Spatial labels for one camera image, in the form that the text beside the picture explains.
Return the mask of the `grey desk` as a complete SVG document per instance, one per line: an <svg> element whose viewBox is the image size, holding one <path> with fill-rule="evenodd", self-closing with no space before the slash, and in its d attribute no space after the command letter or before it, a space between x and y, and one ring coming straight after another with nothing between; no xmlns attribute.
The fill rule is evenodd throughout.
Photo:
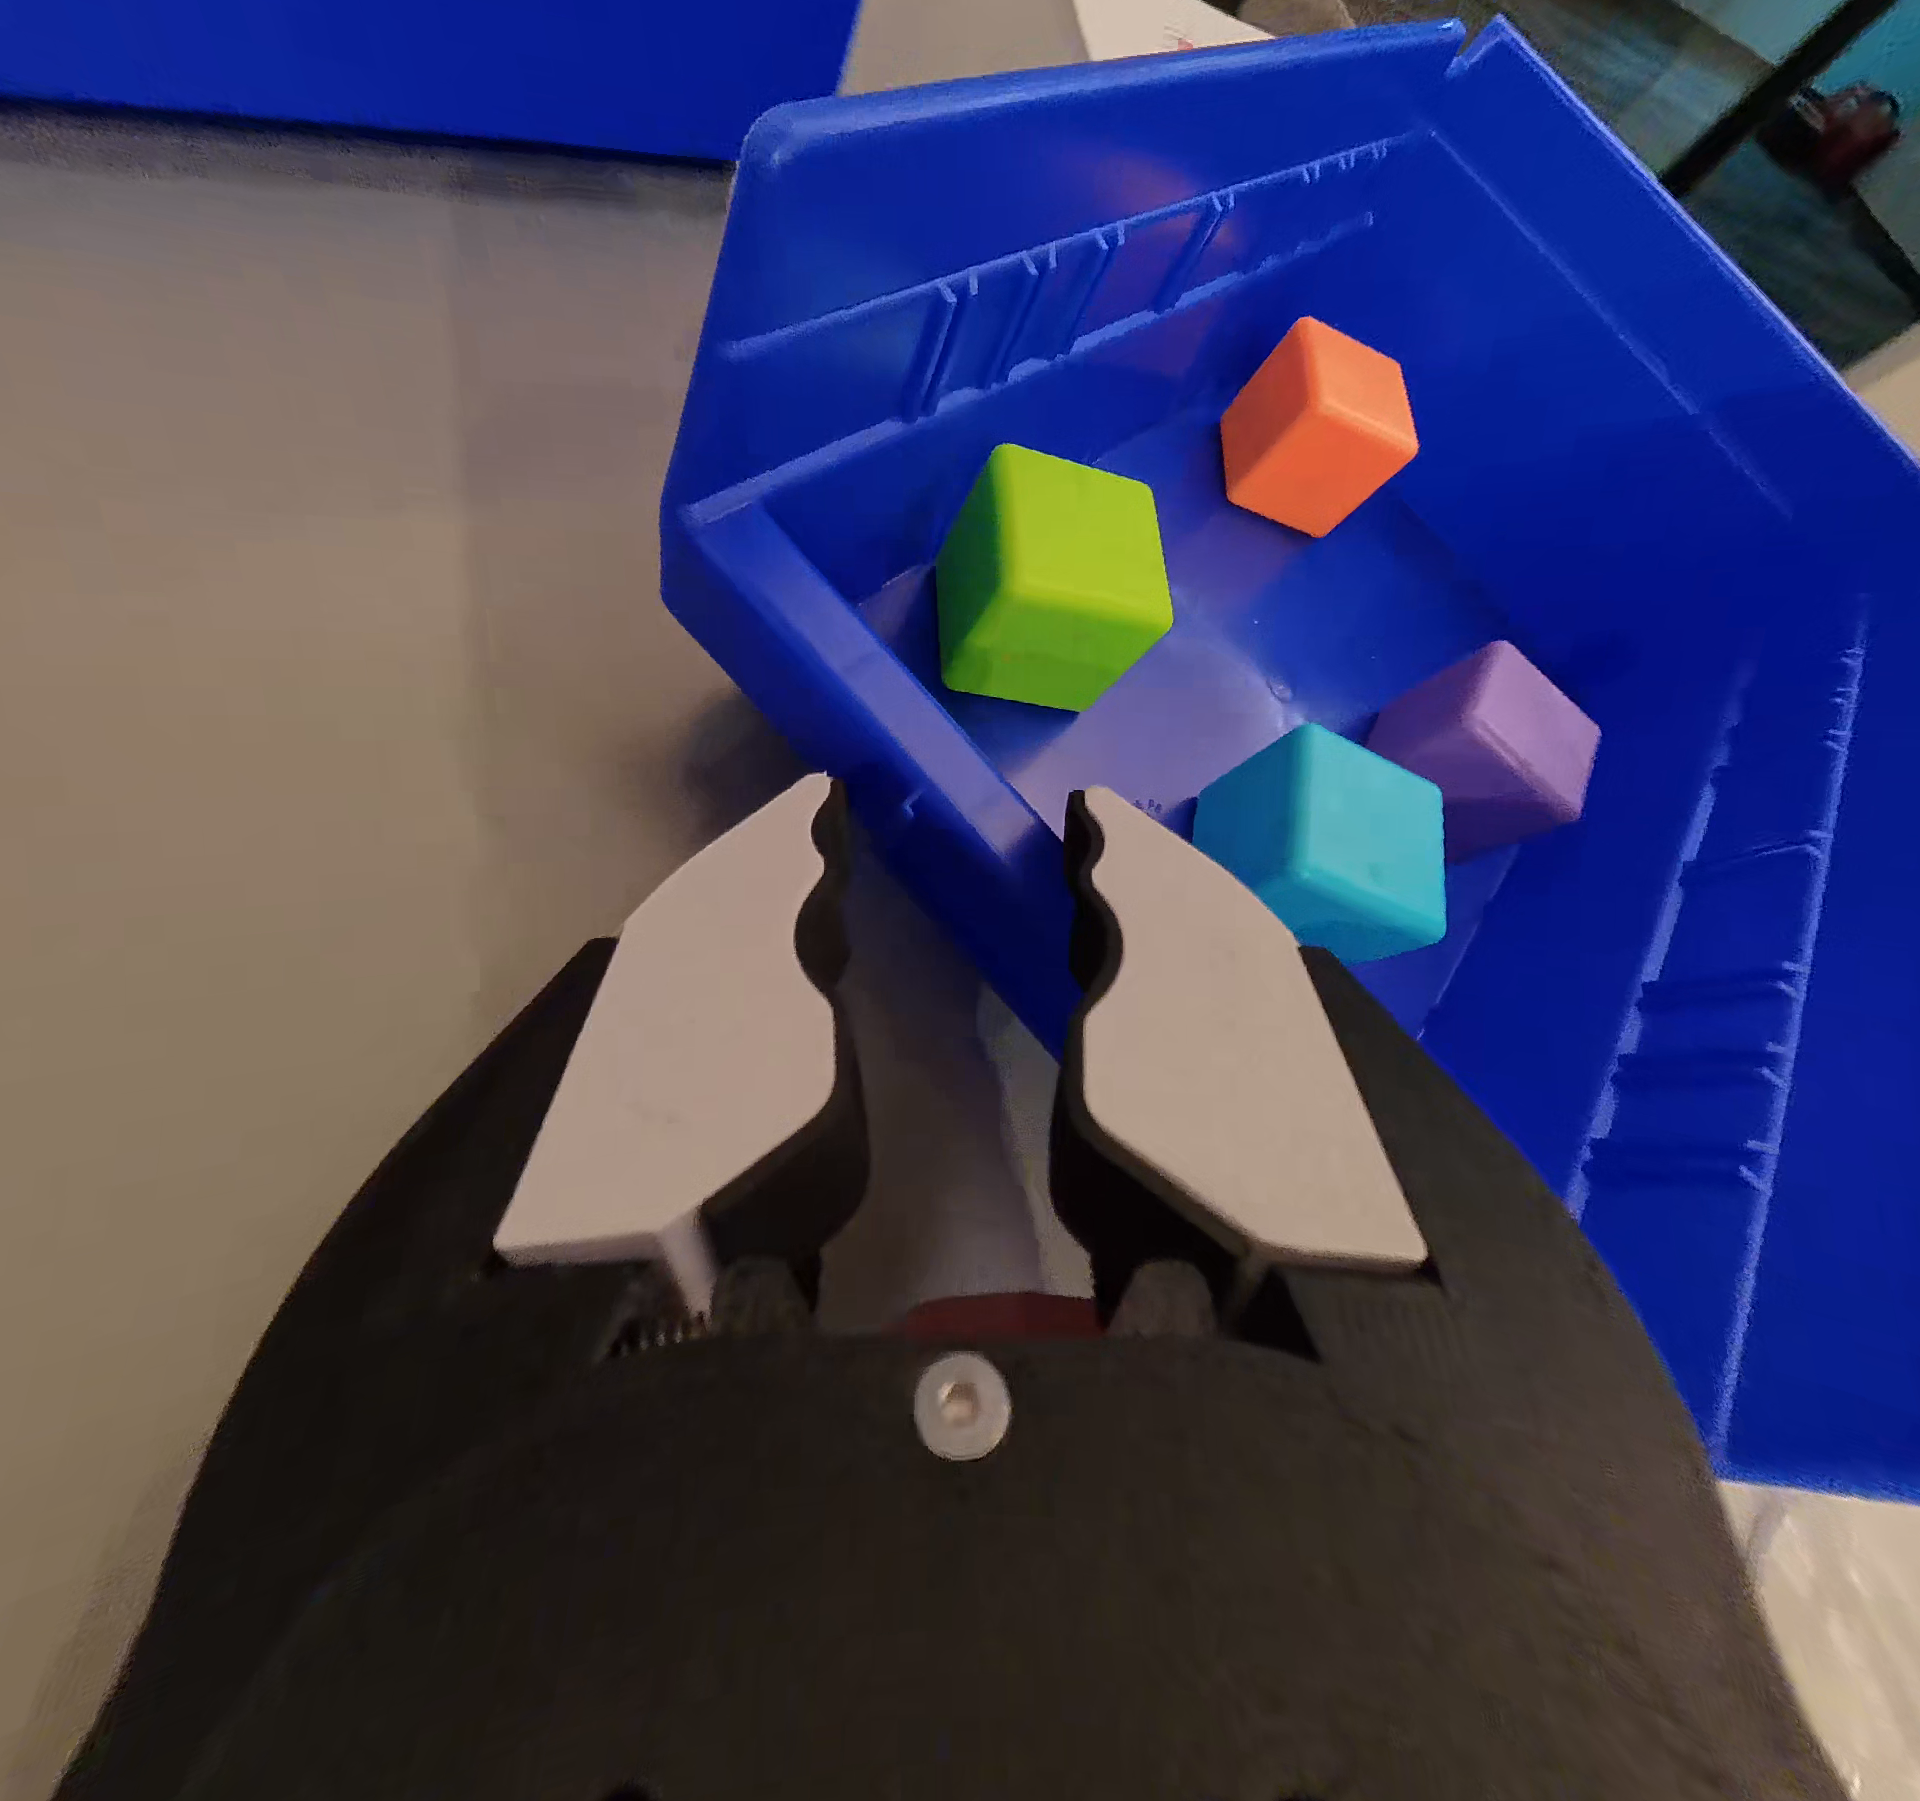
<svg viewBox="0 0 1920 1801"><path fill-rule="evenodd" d="M728 189L6 112L6 1797L370 1169L792 777L655 593Z"/></svg>

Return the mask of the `purple cube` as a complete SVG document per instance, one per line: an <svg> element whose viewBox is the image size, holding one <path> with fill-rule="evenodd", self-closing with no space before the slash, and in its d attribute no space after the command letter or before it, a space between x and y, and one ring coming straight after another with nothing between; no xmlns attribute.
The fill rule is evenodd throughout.
<svg viewBox="0 0 1920 1801"><path fill-rule="evenodd" d="M1601 730L1513 642L1488 642L1387 704L1364 741L1441 789L1447 864L1584 818Z"/></svg>

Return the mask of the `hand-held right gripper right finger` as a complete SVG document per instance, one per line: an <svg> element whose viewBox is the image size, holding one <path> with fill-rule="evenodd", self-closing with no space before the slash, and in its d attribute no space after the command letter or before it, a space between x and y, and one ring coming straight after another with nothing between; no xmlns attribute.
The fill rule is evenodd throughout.
<svg viewBox="0 0 1920 1801"><path fill-rule="evenodd" d="M1065 798L1054 1209L1088 1260L1411 1276L1429 1241L1293 936L1118 789Z"/></svg>

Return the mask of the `light blue cube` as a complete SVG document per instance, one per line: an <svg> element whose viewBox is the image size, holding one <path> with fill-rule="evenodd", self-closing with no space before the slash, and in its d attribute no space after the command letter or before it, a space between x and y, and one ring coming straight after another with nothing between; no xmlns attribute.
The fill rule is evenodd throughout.
<svg viewBox="0 0 1920 1801"><path fill-rule="evenodd" d="M1195 798L1192 842L1340 962L1430 948L1451 932L1441 789L1324 726L1219 777Z"/></svg>

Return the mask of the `green cube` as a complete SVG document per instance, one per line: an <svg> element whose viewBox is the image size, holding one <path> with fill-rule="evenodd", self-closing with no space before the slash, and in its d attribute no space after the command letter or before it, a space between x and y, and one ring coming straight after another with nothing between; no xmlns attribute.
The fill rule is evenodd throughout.
<svg viewBox="0 0 1920 1801"><path fill-rule="evenodd" d="M998 444L935 556L937 681L1085 710L1173 627L1148 483Z"/></svg>

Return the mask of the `orange cube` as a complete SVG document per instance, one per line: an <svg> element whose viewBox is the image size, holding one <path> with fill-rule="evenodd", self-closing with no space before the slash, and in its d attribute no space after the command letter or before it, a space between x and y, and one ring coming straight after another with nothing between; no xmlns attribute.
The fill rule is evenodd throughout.
<svg viewBox="0 0 1920 1801"><path fill-rule="evenodd" d="M1329 540L1416 456L1405 369L1324 320L1293 320L1221 409L1219 449L1233 507Z"/></svg>

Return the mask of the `blue plastic bin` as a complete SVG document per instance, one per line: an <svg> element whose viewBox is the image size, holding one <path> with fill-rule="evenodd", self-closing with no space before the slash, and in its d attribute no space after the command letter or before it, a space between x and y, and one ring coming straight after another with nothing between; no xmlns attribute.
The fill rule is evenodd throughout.
<svg viewBox="0 0 1920 1801"><path fill-rule="evenodd" d="M863 0L0 0L15 99L728 166Z"/></svg>
<svg viewBox="0 0 1920 1801"><path fill-rule="evenodd" d="M1293 320L1416 456L1329 540L1227 504ZM1178 627L1088 710L937 683L989 449L1148 483ZM1905 449L1495 24L766 112L660 495L660 603L1063 1044L1065 795L1192 831L1298 721L1513 642L1601 730L1575 825L1359 981L1565 1193L1713 1469L1916 1502Z"/></svg>

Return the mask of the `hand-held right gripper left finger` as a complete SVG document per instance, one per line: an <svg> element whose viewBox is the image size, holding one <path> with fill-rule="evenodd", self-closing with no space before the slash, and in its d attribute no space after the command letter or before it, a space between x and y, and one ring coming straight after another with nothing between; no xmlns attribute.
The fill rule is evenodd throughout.
<svg viewBox="0 0 1920 1801"><path fill-rule="evenodd" d="M495 1260L825 1265L870 1182L850 876L850 789L805 777L627 912Z"/></svg>

